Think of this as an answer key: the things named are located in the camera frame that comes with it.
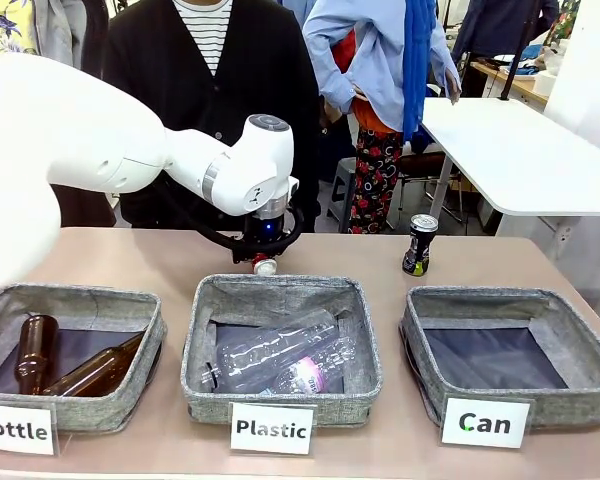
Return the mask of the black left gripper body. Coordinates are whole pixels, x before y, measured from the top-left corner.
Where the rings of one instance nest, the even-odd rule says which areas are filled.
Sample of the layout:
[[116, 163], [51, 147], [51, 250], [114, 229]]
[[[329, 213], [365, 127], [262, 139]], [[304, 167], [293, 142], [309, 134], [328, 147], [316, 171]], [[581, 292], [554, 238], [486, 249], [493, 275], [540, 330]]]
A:
[[[285, 215], [289, 213], [293, 218], [293, 228], [285, 229]], [[285, 250], [300, 237], [300, 210], [289, 207], [280, 217], [273, 219], [259, 219], [254, 215], [248, 216], [245, 231], [237, 240], [237, 247], [232, 250], [244, 251], [254, 254], [251, 262], [256, 264], [262, 260], [275, 259], [277, 251]]]

